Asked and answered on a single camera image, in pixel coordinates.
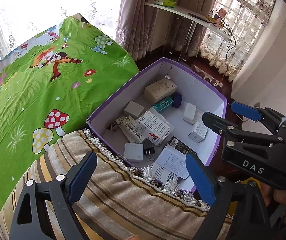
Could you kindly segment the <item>person's left hand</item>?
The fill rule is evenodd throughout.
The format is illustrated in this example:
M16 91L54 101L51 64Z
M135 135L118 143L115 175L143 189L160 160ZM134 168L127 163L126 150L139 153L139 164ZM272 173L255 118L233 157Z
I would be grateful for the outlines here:
M141 240L141 237L138 235L132 235L130 237L127 237L125 240Z

